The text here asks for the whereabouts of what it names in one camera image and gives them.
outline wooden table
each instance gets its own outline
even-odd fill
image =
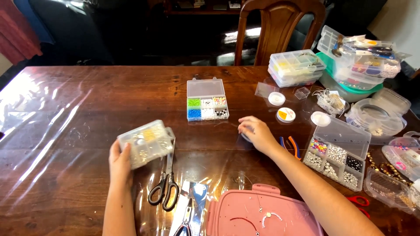
[[[223,79],[229,119],[188,123],[186,81],[213,76]],[[298,100],[295,88],[284,88],[284,106],[295,110],[297,118],[279,123],[277,109],[254,95],[259,81],[272,82],[266,66],[25,68],[0,93],[1,131],[6,134],[0,141],[0,235],[101,235],[109,147],[119,134],[156,119],[177,137],[173,170],[178,184],[202,181],[216,199],[228,189],[250,189],[251,182],[270,184],[301,200],[274,162],[238,136],[238,119],[259,117],[275,137],[292,135],[304,154],[315,129],[310,115],[321,109],[315,97]],[[409,124],[404,132],[420,131],[411,112],[404,117]],[[385,161],[380,147],[370,149],[377,163]],[[172,213],[151,207],[146,199],[164,164],[154,160],[135,170],[140,235],[160,235],[157,229],[169,233]],[[366,210],[386,235],[419,234],[415,217],[319,175],[347,197],[368,198]]]

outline person's right hand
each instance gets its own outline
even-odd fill
[[[268,126],[261,120],[254,116],[246,116],[240,118],[239,122],[241,122],[238,126],[239,133],[244,133],[258,151],[269,156],[272,151],[280,147]]]

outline orange-handled pliers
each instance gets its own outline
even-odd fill
[[[283,137],[280,137],[280,145],[286,149],[286,147],[284,146],[284,139]],[[296,159],[300,160],[300,152],[299,152],[299,146],[297,145],[297,143],[295,142],[295,140],[289,136],[289,141],[291,142],[291,144],[293,145],[294,148],[294,157],[296,157]]]

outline wooden chair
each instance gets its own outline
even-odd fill
[[[255,66],[267,66],[270,55],[286,51],[290,36],[299,20],[312,13],[311,23],[302,49],[310,49],[325,18],[325,7],[318,0],[248,0],[239,15],[236,41],[235,66],[241,65],[247,17],[252,10],[261,12],[261,33]]]

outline pink plastic container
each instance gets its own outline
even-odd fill
[[[267,213],[275,213],[281,220],[273,214],[264,219]],[[254,184],[252,190],[229,190],[220,201],[210,202],[207,235],[251,236],[256,235],[256,231],[261,236],[323,236],[320,224],[306,203],[281,196],[280,190],[270,185]]]

